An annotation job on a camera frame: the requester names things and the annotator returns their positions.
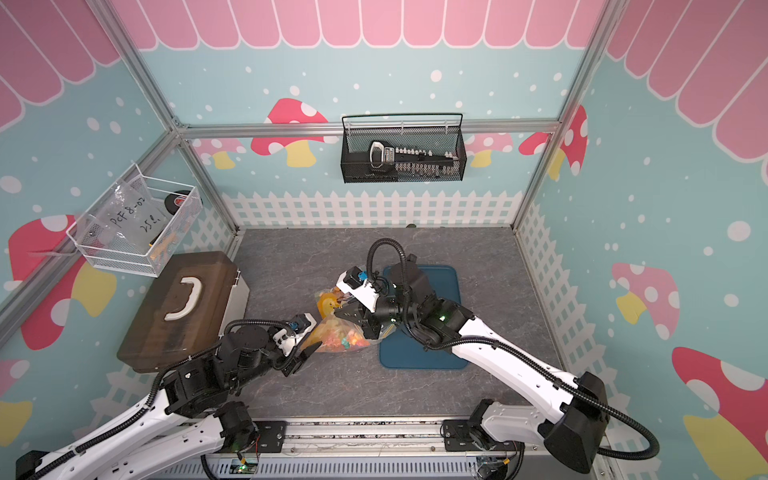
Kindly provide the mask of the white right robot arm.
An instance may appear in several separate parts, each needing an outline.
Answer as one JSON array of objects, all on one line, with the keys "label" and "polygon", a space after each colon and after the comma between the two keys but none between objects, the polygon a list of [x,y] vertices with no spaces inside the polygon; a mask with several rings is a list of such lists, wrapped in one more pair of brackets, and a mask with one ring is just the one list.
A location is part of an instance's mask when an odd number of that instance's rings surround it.
[{"label": "white right robot arm", "polygon": [[644,425],[609,406],[603,381],[555,368],[494,332],[463,305],[440,297],[414,256],[402,258],[388,275],[360,274],[372,292],[371,317],[403,326],[422,347],[448,351],[516,391],[533,407],[517,420],[501,403],[482,401],[471,417],[471,439],[479,447],[515,441],[538,443],[564,466],[591,471],[596,456],[626,461],[656,457],[660,443]]}]

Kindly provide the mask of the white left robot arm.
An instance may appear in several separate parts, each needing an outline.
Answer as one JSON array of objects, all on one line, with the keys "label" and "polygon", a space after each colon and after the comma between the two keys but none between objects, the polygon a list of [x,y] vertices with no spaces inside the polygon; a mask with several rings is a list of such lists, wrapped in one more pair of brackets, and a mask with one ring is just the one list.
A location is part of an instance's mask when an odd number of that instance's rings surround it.
[{"label": "white left robot arm", "polygon": [[239,320],[210,347],[164,367],[150,391],[118,417],[68,446],[18,458],[18,479],[95,479],[110,467],[137,473],[127,458],[153,438],[189,422],[182,453],[240,453],[260,438],[242,388],[271,370],[296,372],[310,356],[304,345],[316,327],[310,316],[289,321]]}]

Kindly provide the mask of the yellow duck ziploc bag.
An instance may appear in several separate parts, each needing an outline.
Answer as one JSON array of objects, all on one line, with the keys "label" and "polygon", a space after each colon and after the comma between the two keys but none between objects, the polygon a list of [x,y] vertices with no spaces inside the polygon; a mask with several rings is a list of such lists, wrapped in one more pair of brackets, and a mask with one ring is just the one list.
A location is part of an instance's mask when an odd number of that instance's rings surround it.
[{"label": "yellow duck ziploc bag", "polygon": [[317,310],[322,319],[327,318],[333,314],[337,309],[341,308],[351,296],[342,292],[338,287],[322,290],[315,293],[315,302]]}]

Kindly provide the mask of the clear ziploc bag with candies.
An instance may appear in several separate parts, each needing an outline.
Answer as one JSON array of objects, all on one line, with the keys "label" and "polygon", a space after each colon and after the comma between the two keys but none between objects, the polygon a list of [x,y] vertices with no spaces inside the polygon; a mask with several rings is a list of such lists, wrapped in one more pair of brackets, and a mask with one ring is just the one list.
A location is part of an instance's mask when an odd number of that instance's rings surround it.
[{"label": "clear ziploc bag with candies", "polygon": [[359,325],[329,315],[312,331],[307,344],[319,344],[317,353],[347,353],[377,345],[379,340],[367,339]]}]

